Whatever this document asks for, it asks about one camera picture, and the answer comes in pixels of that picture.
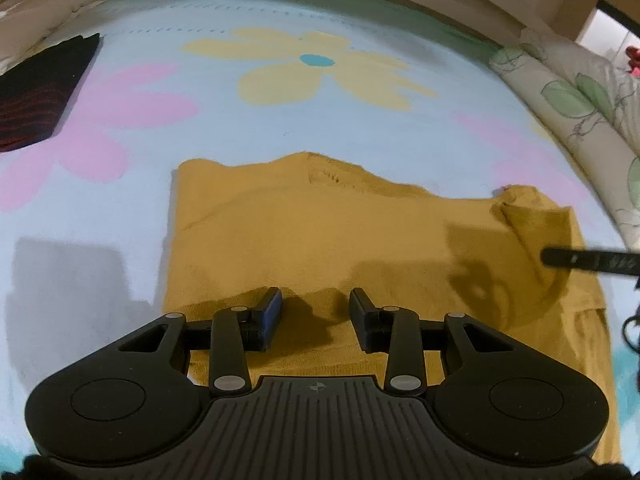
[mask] blue flower center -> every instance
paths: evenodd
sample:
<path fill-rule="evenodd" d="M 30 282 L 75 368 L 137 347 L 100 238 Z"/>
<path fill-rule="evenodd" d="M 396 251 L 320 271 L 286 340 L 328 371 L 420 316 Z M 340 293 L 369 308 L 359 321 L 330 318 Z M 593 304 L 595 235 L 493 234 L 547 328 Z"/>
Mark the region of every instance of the blue flower center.
<path fill-rule="evenodd" d="M 335 61 L 325 56 L 318 56 L 318 54 L 303 54 L 300 56 L 300 61 L 309 66 L 333 66 Z"/>

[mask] black red cloth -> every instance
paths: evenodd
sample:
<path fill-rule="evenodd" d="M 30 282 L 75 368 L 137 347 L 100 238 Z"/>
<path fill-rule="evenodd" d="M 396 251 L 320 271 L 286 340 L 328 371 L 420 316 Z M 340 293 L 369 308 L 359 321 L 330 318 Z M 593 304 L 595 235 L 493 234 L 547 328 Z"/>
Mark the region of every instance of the black red cloth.
<path fill-rule="evenodd" d="M 31 56 L 0 76 L 0 152 L 48 139 L 100 35 L 76 36 Z"/>

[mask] yellow flower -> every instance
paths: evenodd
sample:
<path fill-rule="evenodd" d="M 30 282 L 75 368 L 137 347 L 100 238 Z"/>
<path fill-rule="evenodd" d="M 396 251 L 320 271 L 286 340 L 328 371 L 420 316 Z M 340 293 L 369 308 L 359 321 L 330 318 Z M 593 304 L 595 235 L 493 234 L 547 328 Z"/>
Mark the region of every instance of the yellow flower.
<path fill-rule="evenodd" d="M 254 105 L 311 99 L 324 75 L 333 76 L 343 90 L 358 99 L 393 110 L 411 109 L 398 89 L 435 96 L 396 72 L 408 68 L 404 62 L 376 52 L 350 50 L 350 41 L 340 36 L 315 31 L 296 38 L 265 27 L 239 28 L 233 36 L 241 41 L 196 40 L 182 49 L 217 59 L 290 60 L 256 68 L 240 78 L 240 97 Z"/>

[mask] circular button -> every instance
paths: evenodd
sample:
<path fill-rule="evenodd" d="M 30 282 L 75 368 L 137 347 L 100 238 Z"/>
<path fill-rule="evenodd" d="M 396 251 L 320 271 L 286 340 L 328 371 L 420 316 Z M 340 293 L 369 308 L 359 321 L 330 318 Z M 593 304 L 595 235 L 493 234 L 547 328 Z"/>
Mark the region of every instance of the circular button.
<path fill-rule="evenodd" d="M 412 392 L 422 386 L 422 381 L 412 375 L 396 375 L 389 381 L 389 384 L 401 392 Z"/>
<path fill-rule="evenodd" d="M 107 422 L 135 413 L 145 398 L 145 391 L 133 381 L 100 379 L 80 386 L 71 396 L 71 407 L 84 418 Z"/>
<path fill-rule="evenodd" d="M 562 409 L 560 391 L 537 379 L 507 379 L 489 392 L 489 400 L 499 412 L 519 420 L 544 420 Z"/>
<path fill-rule="evenodd" d="M 237 375 L 223 375 L 213 381 L 213 385 L 223 392 L 234 392 L 244 388 L 245 384 L 245 380 Z"/>

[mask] ribbed black surface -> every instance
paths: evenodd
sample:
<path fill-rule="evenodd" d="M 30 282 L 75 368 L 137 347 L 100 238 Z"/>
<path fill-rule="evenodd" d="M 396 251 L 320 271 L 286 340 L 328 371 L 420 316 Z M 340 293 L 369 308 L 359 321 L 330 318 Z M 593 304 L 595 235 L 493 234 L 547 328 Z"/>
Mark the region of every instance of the ribbed black surface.
<path fill-rule="evenodd" d="M 587 459 L 516 468 L 450 441 L 420 400 L 388 396 L 373 378 L 264 378 L 213 403 L 169 452 L 117 468 L 64 465 L 87 480 L 572 479 Z"/>

